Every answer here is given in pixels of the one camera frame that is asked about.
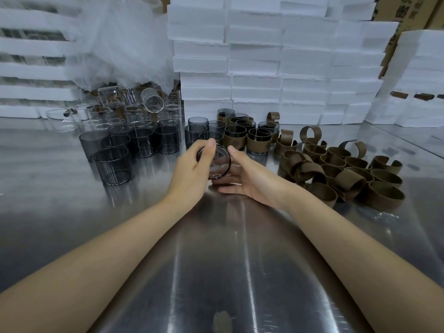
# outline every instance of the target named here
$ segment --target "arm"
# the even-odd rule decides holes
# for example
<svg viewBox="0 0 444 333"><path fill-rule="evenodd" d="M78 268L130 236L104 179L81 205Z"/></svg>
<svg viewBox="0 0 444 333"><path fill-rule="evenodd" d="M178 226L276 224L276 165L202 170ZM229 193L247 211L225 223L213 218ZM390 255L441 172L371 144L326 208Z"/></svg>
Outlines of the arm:
<svg viewBox="0 0 444 333"><path fill-rule="evenodd" d="M214 183L288 212L347 288L376 333L444 332L444 290L307 190L229 147L241 167Z"/></svg>
<svg viewBox="0 0 444 333"><path fill-rule="evenodd" d="M0 294L0 332L86 332L154 244L200 200L215 149L214 139L196 142L179 158L157 205Z"/></svg>

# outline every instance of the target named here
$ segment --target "stack of foam boxes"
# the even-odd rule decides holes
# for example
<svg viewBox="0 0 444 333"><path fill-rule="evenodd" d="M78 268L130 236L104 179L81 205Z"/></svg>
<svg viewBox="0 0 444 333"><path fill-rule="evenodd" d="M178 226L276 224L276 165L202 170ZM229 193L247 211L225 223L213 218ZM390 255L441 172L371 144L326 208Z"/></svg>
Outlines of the stack of foam boxes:
<svg viewBox="0 0 444 333"><path fill-rule="evenodd" d="M256 121L278 111L286 124L361 123L396 29L365 21L374 6L373 0L171 0L168 34L186 117L214 119L217 109L233 107Z"/></svg>
<svg viewBox="0 0 444 333"><path fill-rule="evenodd" d="M80 2L2 0L14 7L0 8L0 117L46 117L48 110L78 103L80 91L64 65L75 50L60 32L72 18L54 10L74 16Z"/></svg>
<svg viewBox="0 0 444 333"><path fill-rule="evenodd" d="M404 32L365 120L404 127L444 126L444 32Z"/></svg>

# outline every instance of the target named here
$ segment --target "forearm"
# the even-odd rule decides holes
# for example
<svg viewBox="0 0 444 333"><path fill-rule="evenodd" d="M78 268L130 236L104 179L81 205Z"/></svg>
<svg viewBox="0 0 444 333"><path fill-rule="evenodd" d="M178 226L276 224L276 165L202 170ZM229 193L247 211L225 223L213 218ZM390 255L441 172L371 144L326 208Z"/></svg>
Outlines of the forearm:
<svg viewBox="0 0 444 333"><path fill-rule="evenodd" d="M165 201L0 295L0 331L86 332L154 244L188 210Z"/></svg>
<svg viewBox="0 0 444 333"><path fill-rule="evenodd" d="M440 286L315 196L293 185L284 209L379 332L443 332Z"/></svg>

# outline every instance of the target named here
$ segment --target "plastic bag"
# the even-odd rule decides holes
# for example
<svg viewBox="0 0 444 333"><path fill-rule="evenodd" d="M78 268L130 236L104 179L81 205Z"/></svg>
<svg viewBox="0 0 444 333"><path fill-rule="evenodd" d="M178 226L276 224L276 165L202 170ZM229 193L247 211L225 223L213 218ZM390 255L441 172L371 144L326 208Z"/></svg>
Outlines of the plastic bag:
<svg viewBox="0 0 444 333"><path fill-rule="evenodd" d="M87 90L152 81L169 93L176 74L166 24L166 14L154 16L142 0L84 0L80 16L63 32L77 49L67 58L69 78Z"/></svg>

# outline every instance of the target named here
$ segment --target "stainless steel table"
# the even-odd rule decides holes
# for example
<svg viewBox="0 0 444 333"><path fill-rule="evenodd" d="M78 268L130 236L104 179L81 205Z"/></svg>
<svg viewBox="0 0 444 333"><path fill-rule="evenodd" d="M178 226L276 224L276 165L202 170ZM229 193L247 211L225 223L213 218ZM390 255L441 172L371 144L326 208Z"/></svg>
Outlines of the stainless steel table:
<svg viewBox="0 0 444 333"><path fill-rule="evenodd" d="M175 166L176 154L139 160L131 182L104 187L78 140L45 123L0 119L0 291L159 201ZM301 126L290 128L299 139ZM404 163L407 200L393 215L353 203L335 208L444 286L444 160L367 123L322 131L330 145L364 141L367 160L387 154ZM273 154L255 160L278 170ZM371 332L292 220L211 187L145 257L91 332L212 332L222 311L234 333Z"/></svg>

